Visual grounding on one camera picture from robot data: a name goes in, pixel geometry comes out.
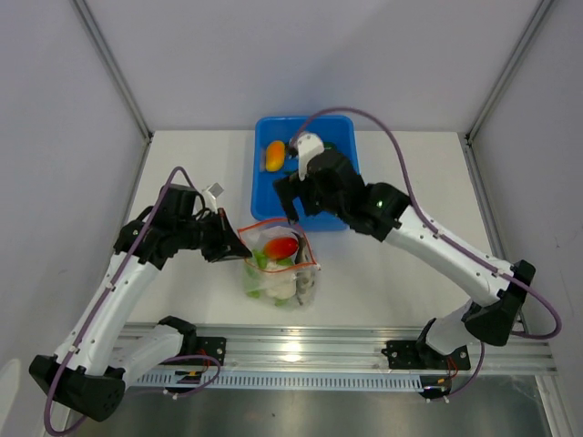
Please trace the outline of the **grey toy fish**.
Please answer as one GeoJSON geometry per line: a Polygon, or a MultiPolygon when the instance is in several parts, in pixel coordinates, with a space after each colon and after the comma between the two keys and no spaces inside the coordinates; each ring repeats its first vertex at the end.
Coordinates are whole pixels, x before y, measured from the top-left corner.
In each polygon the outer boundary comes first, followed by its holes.
{"type": "MultiPolygon", "coordinates": [[[[307,239],[298,233],[294,234],[298,241],[294,263],[296,265],[312,262],[312,255],[308,249],[307,239]]],[[[296,293],[295,297],[300,306],[303,306],[310,297],[312,288],[315,285],[315,273],[312,267],[301,268],[296,272],[296,293]]]]}

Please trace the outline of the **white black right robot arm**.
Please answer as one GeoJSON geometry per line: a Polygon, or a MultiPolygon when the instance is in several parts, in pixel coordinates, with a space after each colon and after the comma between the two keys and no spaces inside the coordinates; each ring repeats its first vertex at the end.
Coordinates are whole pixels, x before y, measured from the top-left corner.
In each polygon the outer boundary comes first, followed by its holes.
{"type": "Polygon", "coordinates": [[[340,152],[326,149],[304,172],[273,183],[285,216],[299,219],[298,199],[307,216],[327,212],[357,233],[402,249],[460,287],[469,301],[447,316],[430,320],[415,354],[426,367],[436,367],[449,354],[474,341],[506,345],[526,299],[518,279],[532,280],[535,268],[487,256],[458,237],[449,238],[431,219],[421,219],[410,196],[384,183],[366,183],[340,152]]]}

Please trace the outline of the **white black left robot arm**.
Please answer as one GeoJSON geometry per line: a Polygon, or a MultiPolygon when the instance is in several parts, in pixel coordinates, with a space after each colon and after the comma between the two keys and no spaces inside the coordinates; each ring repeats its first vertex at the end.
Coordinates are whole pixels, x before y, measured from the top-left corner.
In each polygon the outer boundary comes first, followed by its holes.
{"type": "Polygon", "coordinates": [[[202,191],[169,184],[155,205],[121,228],[106,275],[77,325],[53,354],[37,355],[29,366],[49,401],[102,422],[152,368],[196,357],[196,326],[174,316],[131,346],[114,346],[142,294],[179,251],[198,251],[209,263],[251,256],[217,205],[221,191],[219,184],[202,191]]]}

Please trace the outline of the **red orange toy mango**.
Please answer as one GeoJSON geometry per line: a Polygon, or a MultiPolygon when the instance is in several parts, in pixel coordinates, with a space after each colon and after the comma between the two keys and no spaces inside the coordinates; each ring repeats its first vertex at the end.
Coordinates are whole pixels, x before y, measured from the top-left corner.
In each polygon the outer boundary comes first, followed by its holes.
{"type": "Polygon", "coordinates": [[[287,259],[299,248],[299,242],[293,237],[271,239],[263,247],[263,253],[269,259],[287,259]]]}

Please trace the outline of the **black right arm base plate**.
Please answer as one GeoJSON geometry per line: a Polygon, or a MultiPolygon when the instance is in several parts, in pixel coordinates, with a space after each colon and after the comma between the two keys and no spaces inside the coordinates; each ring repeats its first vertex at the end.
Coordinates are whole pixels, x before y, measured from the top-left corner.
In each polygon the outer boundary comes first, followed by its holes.
{"type": "Polygon", "coordinates": [[[389,340],[381,349],[391,370],[469,371],[471,362],[466,346],[442,355],[430,348],[419,348],[416,340],[389,340]]]}

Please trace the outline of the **green toy lettuce leaf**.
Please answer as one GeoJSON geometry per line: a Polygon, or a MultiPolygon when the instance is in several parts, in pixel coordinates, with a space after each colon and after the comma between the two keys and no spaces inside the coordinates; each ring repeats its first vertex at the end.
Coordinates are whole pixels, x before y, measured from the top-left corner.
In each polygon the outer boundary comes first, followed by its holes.
{"type": "Polygon", "coordinates": [[[276,307],[285,305],[290,299],[275,300],[268,298],[264,293],[262,273],[264,272],[267,263],[270,260],[277,260],[269,259],[262,251],[259,250],[254,250],[252,253],[253,257],[251,259],[247,259],[243,264],[242,283],[245,294],[250,298],[269,302],[276,307]]]}

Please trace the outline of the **clear orange-zipper zip bag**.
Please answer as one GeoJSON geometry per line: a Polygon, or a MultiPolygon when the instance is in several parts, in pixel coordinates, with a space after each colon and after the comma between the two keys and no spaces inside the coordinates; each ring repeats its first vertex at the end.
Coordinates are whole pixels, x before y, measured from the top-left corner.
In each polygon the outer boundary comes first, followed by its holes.
{"type": "Polygon", "coordinates": [[[303,228],[270,218],[238,229],[251,251],[242,264],[242,290],[251,299],[295,310],[312,304],[321,265],[303,228]]]}

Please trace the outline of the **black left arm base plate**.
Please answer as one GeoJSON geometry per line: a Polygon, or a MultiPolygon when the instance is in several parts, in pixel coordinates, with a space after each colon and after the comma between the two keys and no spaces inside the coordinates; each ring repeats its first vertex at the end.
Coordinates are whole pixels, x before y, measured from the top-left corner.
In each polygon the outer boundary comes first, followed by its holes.
{"type": "Polygon", "coordinates": [[[195,352],[210,356],[223,365],[227,350],[227,339],[224,337],[198,337],[195,352]]]}

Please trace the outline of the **white toy cauliflower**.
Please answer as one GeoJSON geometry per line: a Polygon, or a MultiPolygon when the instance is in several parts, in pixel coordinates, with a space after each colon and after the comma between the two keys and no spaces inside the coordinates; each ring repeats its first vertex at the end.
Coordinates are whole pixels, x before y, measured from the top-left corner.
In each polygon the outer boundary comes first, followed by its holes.
{"type": "Polygon", "coordinates": [[[296,293],[296,268],[292,259],[270,260],[262,273],[268,298],[288,300],[296,293]]]}

